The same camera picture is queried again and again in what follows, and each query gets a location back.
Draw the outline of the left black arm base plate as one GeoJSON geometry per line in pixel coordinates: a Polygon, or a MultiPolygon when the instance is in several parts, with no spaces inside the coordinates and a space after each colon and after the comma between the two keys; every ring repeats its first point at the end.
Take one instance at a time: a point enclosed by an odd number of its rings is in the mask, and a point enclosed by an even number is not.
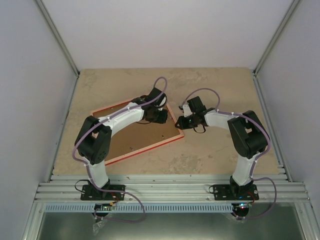
{"type": "Polygon", "coordinates": [[[123,184],[110,184],[107,183],[102,187],[103,190],[111,192],[105,192],[95,188],[89,180],[81,179],[74,184],[76,191],[80,192],[80,199],[82,201],[113,201],[118,202],[124,199],[124,193],[126,186],[123,184]],[[79,182],[86,182],[81,189],[77,187],[79,182]]]}

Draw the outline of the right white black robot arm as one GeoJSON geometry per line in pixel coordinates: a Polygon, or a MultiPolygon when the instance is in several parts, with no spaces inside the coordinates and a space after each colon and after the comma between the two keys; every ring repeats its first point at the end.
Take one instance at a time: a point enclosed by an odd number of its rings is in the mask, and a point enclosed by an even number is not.
{"type": "Polygon", "coordinates": [[[270,149],[270,138],[256,113],[248,110],[244,113],[221,111],[218,108],[206,108],[200,97],[186,100],[179,106],[180,116],[175,127],[180,130],[195,130],[199,125],[229,130],[233,146],[238,153],[237,164],[229,181],[229,193],[236,200],[247,195],[253,186],[253,171],[258,159],[270,149]]]}

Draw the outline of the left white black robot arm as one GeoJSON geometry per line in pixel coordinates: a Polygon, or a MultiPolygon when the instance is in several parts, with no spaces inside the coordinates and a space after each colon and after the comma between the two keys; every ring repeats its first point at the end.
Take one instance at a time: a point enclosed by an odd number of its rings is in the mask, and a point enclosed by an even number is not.
{"type": "Polygon", "coordinates": [[[74,143],[72,157],[84,164],[92,194],[99,200],[108,197],[111,187],[105,168],[112,137],[126,127],[146,120],[164,124],[168,111],[164,109],[167,96],[154,87],[148,95],[134,98],[123,108],[103,117],[88,116],[74,143]]]}

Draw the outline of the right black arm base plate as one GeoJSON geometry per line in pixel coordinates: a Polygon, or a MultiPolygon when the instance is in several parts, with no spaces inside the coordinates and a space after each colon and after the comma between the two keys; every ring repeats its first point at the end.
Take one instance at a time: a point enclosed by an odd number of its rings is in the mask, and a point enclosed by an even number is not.
{"type": "Polygon", "coordinates": [[[216,201],[256,201],[259,193],[255,184],[251,186],[231,186],[230,184],[214,184],[208,188],[216,201]]]}

